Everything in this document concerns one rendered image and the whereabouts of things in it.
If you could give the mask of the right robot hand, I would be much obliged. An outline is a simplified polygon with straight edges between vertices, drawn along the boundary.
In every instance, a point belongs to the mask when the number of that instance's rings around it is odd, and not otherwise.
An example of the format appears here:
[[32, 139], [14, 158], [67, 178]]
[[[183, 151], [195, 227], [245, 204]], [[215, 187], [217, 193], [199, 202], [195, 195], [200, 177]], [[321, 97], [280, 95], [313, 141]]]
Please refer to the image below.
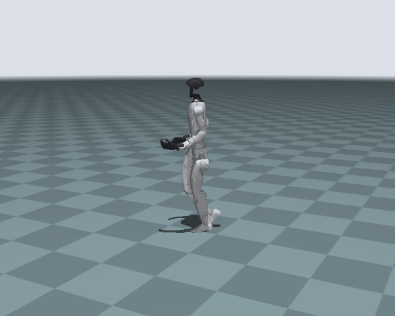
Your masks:
[[185, 135], [184, 137], [175, 137], [173, 138], [173, 140], [171, 141], [171, 143], [177, 144], [177, 143], [183, 143], [186, 141], [186, 138], [190, 137], [190, 135]]

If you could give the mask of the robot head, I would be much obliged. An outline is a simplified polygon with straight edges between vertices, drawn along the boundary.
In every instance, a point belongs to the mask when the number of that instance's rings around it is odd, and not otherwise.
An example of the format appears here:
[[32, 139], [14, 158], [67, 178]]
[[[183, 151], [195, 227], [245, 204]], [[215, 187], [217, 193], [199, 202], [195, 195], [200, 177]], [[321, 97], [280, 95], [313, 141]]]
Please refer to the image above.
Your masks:
[[[193, 94], [193, 89], [197, 90], [199, 87], [204, 86], [203, 80], [200, 78], [191, 78], [186, 83], [190, 87], [190, 97], [194, 97], [194, 100], [196, 99], [199, 102], [203, 102], [199, 94]], [[192, 103], [195, 102], [194, 100]]]

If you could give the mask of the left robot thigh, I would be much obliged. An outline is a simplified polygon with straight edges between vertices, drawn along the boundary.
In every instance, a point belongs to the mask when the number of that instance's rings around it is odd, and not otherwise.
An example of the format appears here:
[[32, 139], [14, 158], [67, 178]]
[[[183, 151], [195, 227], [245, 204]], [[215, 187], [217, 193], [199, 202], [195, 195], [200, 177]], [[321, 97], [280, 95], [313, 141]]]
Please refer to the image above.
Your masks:
[[207, 169], [209, 166], [209, 160], [205, 158], [204, 154], [199, 154], [199, 157], [194, 159], [191, 173], [190, 173], [190, 187], [192, 194], [196, 200], [201, 193], [206, 193], [201, 190], [202, 183], [203, 183], [203, 171]]

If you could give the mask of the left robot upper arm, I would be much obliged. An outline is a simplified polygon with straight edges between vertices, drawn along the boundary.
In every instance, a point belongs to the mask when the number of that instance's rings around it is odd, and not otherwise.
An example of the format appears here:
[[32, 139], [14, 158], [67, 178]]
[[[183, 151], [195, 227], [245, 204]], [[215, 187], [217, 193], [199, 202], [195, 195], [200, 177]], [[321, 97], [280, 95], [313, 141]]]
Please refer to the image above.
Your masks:
[[194, 105], [193, 113], [196, 118], [197, 125], [199, 126], [199, 130], [197, 130], [196, 134], [203, 131], [205, 132], [205, 136], [207, 134], [205, 119], [204, 119], [204, 110], [201, 105]]

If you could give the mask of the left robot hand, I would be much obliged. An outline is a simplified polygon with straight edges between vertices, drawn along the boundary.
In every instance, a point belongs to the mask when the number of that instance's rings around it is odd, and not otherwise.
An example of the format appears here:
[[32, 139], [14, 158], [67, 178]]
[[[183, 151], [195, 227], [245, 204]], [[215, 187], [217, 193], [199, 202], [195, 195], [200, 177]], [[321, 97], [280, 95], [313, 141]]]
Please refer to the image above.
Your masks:
[[184, 144], [182, 144], [182, 143], [174, 144], [174, 143], [171, 143], [170, 141], [168, 141], [168, 139], [166, 139], [166, 138], [165, 138], [165, 140], [166, 140], [168, 143], [164, 142], [162, 139], [161, 139], [161, 141], [160, 141], [160, 143], [161, 143], [163, 149], [169, 149], [169, 150], [174, 150], [174, 149], [176, 149], [177, 151], [179, 151], [178, 147], [184, 147]]

